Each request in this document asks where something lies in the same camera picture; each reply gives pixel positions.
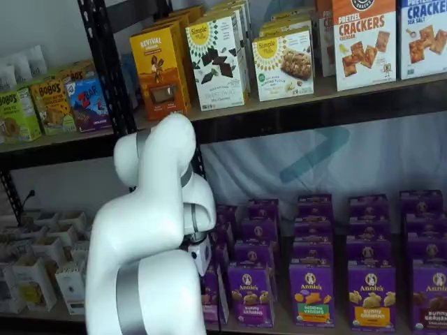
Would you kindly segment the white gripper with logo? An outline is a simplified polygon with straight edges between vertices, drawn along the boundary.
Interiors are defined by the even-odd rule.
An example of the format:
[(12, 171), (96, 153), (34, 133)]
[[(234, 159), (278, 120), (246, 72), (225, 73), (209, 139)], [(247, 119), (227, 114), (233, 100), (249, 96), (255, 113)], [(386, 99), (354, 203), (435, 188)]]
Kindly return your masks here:
[(199, 275), (204, 277), (212, 257), (210, 240), (203, 239), (201, 241), (184, 241), (180, 248), (187, 251), (193, 258)]

